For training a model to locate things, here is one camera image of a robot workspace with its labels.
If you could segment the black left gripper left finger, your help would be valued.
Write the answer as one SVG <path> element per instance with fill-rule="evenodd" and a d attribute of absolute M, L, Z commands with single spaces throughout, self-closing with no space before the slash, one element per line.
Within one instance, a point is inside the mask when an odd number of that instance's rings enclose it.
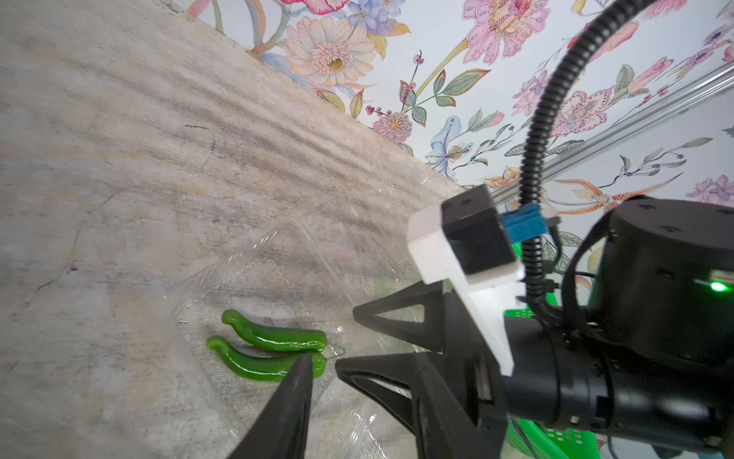
<path fill-rule="evenodd" d="M 312 359 L 298 357 L 229 459 L 304 458 L 312 393 Z"/>

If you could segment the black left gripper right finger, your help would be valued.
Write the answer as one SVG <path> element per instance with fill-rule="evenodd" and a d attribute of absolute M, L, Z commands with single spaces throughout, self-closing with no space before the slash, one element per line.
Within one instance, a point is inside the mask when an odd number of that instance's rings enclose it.
<path fill-rule="evenodd" d="M 417 354 L 412 366 L 411 411 L 418 457 L 498 458 L 499 445 L 472 424 L 428 357 Z"/>

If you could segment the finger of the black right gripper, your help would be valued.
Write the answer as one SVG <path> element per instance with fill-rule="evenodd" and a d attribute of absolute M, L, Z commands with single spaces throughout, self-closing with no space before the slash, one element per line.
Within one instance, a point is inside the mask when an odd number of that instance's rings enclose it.
<path fill-rule="evenodd" d="M 353 309 L 355 321 L 421 348 L 442 352 L 445 344 L 443 283 L 418 282 Z"/>
<path fill-rule="evenodd" d="M 424 357 L 424 353 L 339 359 L 336 374 L 342 382 L 382 407 L 410 433 L 417 433 L 418 357 Z"/>

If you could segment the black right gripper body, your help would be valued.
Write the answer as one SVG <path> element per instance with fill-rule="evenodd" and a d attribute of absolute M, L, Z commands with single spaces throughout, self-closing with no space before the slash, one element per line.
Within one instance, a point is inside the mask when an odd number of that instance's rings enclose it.
<path fill-rule="evenodd" d="M 733 449 L 733 332 L 686 317 L 639 350 L 538 319 L 508 317 L 514 369 L 503 376 L 455 294 L 443 299 L 451 392 L 469 420 L 511 418 L 638 441 L 660 453 Z"/>

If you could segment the green peppers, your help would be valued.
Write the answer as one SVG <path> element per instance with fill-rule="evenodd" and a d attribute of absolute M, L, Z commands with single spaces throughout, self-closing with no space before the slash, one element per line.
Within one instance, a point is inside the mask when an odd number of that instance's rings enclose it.
<path fill-rule="evenodd" d="M 206 348 L 240 378 L 279 383 L 302 356 L 310 360 L 315 378 L 320 378 L 326 370 L 327 359 L 323 352 L 329 342 L 322 331 L 266 326 L 250 321 L 233 309 L 226 310 L 221 321 L 250 348 L 264 352 L 263 355 L 246 354 L 221 336 L 206 340 Z"/>

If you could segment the green plastic mesh basket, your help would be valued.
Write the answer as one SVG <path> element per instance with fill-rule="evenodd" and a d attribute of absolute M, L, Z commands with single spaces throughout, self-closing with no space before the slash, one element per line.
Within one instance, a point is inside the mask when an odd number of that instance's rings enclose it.
<path fill-rule="evenodd" d="M 527 420 L 509 424 L 503 454 L 506 458 L 600 459 L 592 432 L 553 430 Z"/>

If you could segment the clear pepper container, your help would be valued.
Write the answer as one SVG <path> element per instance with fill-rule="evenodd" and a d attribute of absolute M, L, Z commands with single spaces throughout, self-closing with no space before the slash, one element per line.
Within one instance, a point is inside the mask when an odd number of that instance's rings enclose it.
<path fill-rule="evenodd" d="M 327 198 L 185 281 L 173 313 L 234 441 L 248 432 L 275 384 L 234 375 L 206 346 L 208 338 L 219 336 L 242 353 L 254 353 L 221 320 L 229 309 L 258 324 L 326 334 L 328 366 L 313 384 L 308 457 L 415 456 L 413 436 L 340 382 L 334 365 L 339 357 L 412 350 L 409 343 L 357 324 L 353 310 L 419 280 L 404 240 L 416 209 L 383 191 Z"/>

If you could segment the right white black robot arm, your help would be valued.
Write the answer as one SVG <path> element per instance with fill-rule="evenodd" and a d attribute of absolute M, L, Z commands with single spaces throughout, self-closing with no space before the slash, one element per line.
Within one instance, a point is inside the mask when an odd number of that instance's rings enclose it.
<path fill-rule="evenodd" d="M 419 351 L 336 363 L 338 378 L 414 436 L 422 458 L 495 457 L 531 421 L 684 451 L 733 454 L 733 212 L 632 198 L 582 246 L 603 241 L 587 306 L 566 270 L 562 308 L 511 317 L 531 280 L 500 214 L 467 192 L 410 220 L 422 280 L 357 306 L 357 323 Z"/>

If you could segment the right aluminium corner post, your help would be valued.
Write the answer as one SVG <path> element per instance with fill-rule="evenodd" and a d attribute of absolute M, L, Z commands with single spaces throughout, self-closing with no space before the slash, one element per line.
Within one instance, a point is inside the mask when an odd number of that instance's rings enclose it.
<path fill-rule="evenodd" d="M 695 80 L 695 61 L 661 57 L 619 69 L 601 132 L 583 137 L 600 110 L 573 96 L 546 154 L 540 201 L 563 214 L 601 212 L 639 194 L 733 204 L 733 65 Z"/>

